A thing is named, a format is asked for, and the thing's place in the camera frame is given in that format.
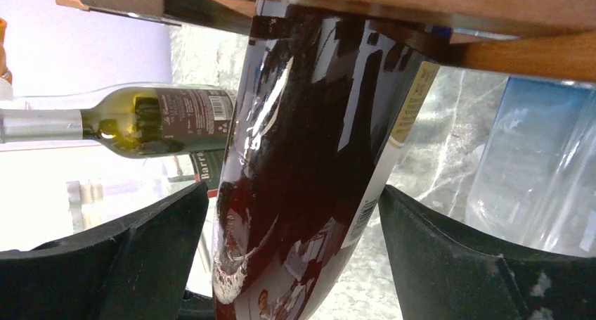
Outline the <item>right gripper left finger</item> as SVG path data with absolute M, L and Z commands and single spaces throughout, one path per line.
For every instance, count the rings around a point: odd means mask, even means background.
M 208 210 L 192 184 L 32 250 L 1 253 L 2 319 L 207 319 L 186 284 Z

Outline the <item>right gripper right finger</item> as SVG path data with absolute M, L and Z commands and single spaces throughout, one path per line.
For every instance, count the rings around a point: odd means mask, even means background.
M 594 319 L 595 259 L 517 245 L 393 186 L 380 220 L 404 319 Z

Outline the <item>green bottle grey cap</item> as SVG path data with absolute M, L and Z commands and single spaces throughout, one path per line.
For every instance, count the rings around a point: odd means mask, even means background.
M 1 109 L 1 142 L 96 141 L 127 158 L 226 147 L 233 102 L 209 86 L 123 85 L 91 108 Z

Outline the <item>brown bottle gold foil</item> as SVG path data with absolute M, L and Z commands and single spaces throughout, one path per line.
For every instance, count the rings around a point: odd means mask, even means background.
M 382 152 L 447 27 L 258 0 L 214 223 L 217 319 L 307 319 L 384 181 Z

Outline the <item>large clear bottle white stopper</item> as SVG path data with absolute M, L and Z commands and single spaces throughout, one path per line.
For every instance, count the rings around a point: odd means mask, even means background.
M 166 157 L 162 163 L 162 188 L 173 193 L 202 181 L 207 185 L 208 197 L 217 197 L 224 153 L 224 149 L 219 149 Z

